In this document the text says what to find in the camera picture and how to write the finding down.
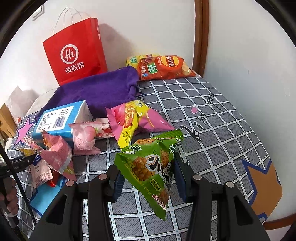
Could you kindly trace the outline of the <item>left hand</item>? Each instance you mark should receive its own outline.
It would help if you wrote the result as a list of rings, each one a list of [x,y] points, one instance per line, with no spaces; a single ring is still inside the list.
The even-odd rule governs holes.
[[[17,215],[19,210],[19,199],[17,197],[16,182],[13,178],[9,177],[9,184],[11,186],[11,190],[10,192],[7,192],[6,195],[7,201],[9,202],[7,205],[7,209],[11,213],[11,215]]]

